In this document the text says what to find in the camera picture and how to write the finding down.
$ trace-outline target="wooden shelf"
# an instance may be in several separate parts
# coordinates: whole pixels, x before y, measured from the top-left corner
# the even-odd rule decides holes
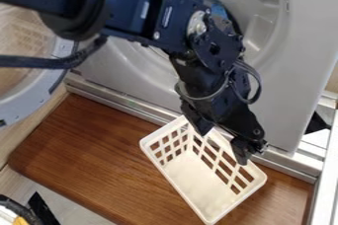
[[[138,147],[158,126],[71,95],[13,152],[17,172],[118,224],[202,224]],[[301,224],[312,185],[267,184],[219,224]]]

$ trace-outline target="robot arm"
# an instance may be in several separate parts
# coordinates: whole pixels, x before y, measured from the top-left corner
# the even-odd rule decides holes
[[[36,10],[58,36],[88,47],[65,59],[0,56],[0,67],[69,69],[98,50],[107,37],[156,46],[170,56],[180,81],[182,111],[202,136],[214,126],[230,132],[242,165],[267,146],[264,130],[249,110],[261,93],[258,73],[243,60],[240,32],[225,8],[212,0],[0,0]],[[259,89],[248,99],[248,76]]]

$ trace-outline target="cable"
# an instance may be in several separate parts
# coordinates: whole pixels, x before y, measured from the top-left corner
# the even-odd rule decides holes
[[[236,83],[230,82],[230,87],[232,88],[233,92],[235,93],[235,95],[237,96],[239,101],[241,101],[242,103],[244,103],[246,105],[252,105],[252,104],[256,103],[258,101],[258,99],[261,97],[261,94],[262,94],[262,79],[261,79],[261,76],[259,75],[259,73],[254,68],[252,68],[250,65],[248,65],[243,60],[237,60],[233,65],[236,68],[241,69],[244,72],[246,72],[247,74],[254,77],[256,79],[257,83],[258,83],[258,88],[257,88],[256,94],[251,99],[243,98],[243,96],[238,92],[238,89],[236,87]]]
[[[98,51],[108,40],[100,35],[86,48],[59,59],[46,59],[29,56],[0,55],[0,67],[34,69],[73,69],[82,64],[90,55]]]
[[[224,73],[224,77],[225,77],[225,80],[224,80],[224,83],[221,85],[221,87],[216,91],[214,92],[213,94],[211,95],[208,95],[208,96],[205,96],[205,97],[191,97],[189,95],[187,95],[186,93],[183,93],[182,92],[182,89],[181,89],[181,86],[183,85],[181,81],[179,81],[176,86],[175,86],[175,89],[177,91],[177,93],[184,99],[189,99],[191,101],[195,101],[195,102],[200,102],[200,101],[207,101],[207,100],[212,100],[213,98],[215,98],[216,96],[218,96],[219,94],[221,94],[225,88],[228,87],[228,84],[229,84],[229,76],[230,74],[233,72],[234,68],[231,68],[230,71],[226,71]]]
[[[246,72],[247,74],[250,74],[251,76],[253,76],[256,79],[256,81],[258,83],[258,89],[256,91],[256,94],[253,96],[253,98],[244,99],[243,96],[238,92],[235,81],[230,79],[230,76],[235,69],[241,69],[242,71]],[[236,95],[236,97],[238,98],[238,100],[241,101],[244,104],[252,105],[252,104],[256,103],[258,101],[258,99],[260,98],[260,96],[262,94],[261,77],[260,77],[259,73],[254,68],[252,68],[250,65],[248,65],[244,61],[237,60],[233,64],[233,67],[229,71],[226,71],[224,73],[224,77],[225,77],[224,83],[220,86],[220,88],[216,92],[214,92],[213,94],[211,94],[209,96],[205,96],[205,97],[191,97],[191,96],[189,96],[188,94],[183,92],[183,90],[182,90],[183,83],[181,81],[179,81],[176,84],[175,90],[177,91],[177,93],[183,99],[185,99],[185,100],[188,99],[188,100],[195,101],[195,102],[212,100],[213,98],[215,98],[216,96],[221,94],[224,91],[224,89],[226,89],[229,86],[232,88],[232,90],[233,90],[234,94]]]

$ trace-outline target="white floor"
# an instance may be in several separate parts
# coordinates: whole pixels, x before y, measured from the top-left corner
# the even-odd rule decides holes
[[[26,205],[36,191],[61,225],[115,225],[73,201],[20,176],[8,167],[0,172],[0,194]]]

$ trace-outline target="white basket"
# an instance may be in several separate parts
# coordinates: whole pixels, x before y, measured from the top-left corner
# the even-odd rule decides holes
[[[267,180],[251,161],[238,165],[218,131],[201,137],[184,116],[143,138],[140,147],[206,224],[216,223]]]

